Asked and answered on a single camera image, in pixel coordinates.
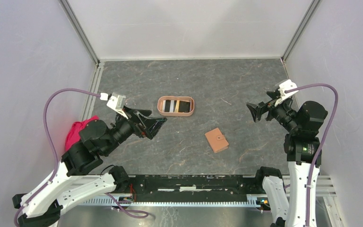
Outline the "pink oval tray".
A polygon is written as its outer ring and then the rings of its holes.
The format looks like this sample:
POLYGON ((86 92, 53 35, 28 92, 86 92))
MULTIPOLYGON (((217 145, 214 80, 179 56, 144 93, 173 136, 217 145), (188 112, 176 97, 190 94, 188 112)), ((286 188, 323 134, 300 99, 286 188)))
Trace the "pink oval tray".
POLYGON ((157 109, 159 108, 160 102, 162 100, 166 100, 166 106, 165 106, 165 112, 161 113, 159 110, 159 113, 163 116, 176 116, 176 117, 189 117, 194 113, 195 110, 195 101, 192 97, 190 96, 162 96, 158 99, 157 102, 157 109), (175 111, 174 113, 170 113, 169 112, 169 108, 170 108, 170 101, 171 100, 176 100, 177 104, 175 106, 175 111), (187 101, 187 102, 191 102, 191 111, 189 113, 180 113, 178 112, 178 107, 179 107, 179 101, 187 101))

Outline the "tan leather card holder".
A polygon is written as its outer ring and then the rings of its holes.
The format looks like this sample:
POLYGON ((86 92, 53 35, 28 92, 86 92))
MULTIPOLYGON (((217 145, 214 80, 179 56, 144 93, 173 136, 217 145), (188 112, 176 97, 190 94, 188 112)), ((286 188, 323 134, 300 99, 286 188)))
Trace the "tan leather card holder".
POLYGON ((219 128, 205 133, 205 137, 214 153, 219 153, 229 147, 228 141, 219 128))

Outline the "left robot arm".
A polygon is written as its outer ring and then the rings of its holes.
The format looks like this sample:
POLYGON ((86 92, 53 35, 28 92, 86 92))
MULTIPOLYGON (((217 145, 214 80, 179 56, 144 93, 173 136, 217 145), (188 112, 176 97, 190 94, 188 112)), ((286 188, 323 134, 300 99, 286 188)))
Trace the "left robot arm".
POLYGON ((69 189, 75 181, 99 167, 131 135, 153 139, 165 117, 152 117, 150 110, 123 107, 124 116, 117 114, 109 127, 103 120, 93 117, 78 132, 79 139, 62 155, 52 175, 26 194, 16 194, 12 201, 17 209, 17 227, 49 227, 67 210, 101 193, 125 192, 130 178, 122 166, 111 166, 98 179, 69 189))

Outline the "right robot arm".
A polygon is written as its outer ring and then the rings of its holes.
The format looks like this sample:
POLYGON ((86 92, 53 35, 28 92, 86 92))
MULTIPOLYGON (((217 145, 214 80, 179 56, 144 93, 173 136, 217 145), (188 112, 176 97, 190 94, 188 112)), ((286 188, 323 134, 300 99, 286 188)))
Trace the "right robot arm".
POLYGON ((316 183, 321 164, 320 140, 317 137, 328 112, 315 102, 305 102, 298 111, 294 110, 292 98, 282 99, 280 92, 268 91, 270 101, 258 104, 247 103, 254 122, 267 114, 266 120, 275 119, 283 126, 284 151, 290 173, 290 192, 280 170, 262 166, 255 175, 254 187, 266 193, 272 213, 273 227, 315 227, 316 183))

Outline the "silver credit card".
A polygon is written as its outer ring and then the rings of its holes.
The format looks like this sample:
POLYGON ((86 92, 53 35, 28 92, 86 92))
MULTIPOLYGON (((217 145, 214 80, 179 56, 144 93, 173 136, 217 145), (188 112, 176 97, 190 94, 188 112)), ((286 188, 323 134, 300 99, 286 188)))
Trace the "silver credit card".
POLYGON ((169 108, 170 113, 174 113, 176 104, 177 104, 176 100, 171 100, 170 101, 170 108, 169 108))

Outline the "red crumpled cloth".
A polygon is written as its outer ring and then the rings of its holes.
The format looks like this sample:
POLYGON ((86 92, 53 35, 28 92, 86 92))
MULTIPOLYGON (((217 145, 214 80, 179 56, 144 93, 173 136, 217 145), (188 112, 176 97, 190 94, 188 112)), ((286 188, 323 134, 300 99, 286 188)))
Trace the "red crumpled cloth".
POLYGON ((94 120, 99 120, 97 115, 80 122, 74 122, 69 130, 66 139, 65 139, 65 151, 68 151, 72 145, 80 140, 79 132, 84 129, 88 123, 94 120))

